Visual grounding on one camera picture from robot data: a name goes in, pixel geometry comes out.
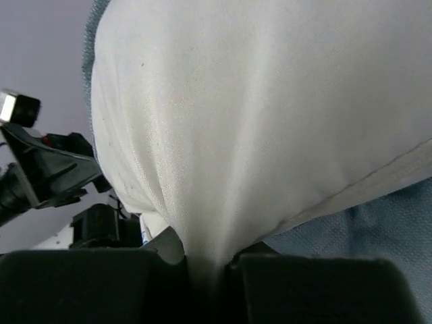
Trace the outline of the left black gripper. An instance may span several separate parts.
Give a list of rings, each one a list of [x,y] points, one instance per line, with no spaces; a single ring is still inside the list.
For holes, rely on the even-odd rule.
[[[78,203],[89,183],[99,193],[111,189],[83,135],[33,136],[17,124],[1,133],[15,158],[1,176],[1,225],[30,209]]]

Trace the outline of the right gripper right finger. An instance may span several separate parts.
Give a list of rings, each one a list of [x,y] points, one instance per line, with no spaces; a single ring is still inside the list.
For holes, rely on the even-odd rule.
[[[239,252],[225,268],[232,323],[424,323],[391,262]]]

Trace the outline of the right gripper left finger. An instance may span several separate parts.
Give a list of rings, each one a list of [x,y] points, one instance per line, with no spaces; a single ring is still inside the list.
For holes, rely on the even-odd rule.
[[[200,323],[172,229],[142,248],[22,250],[1,257],[2,323]]]

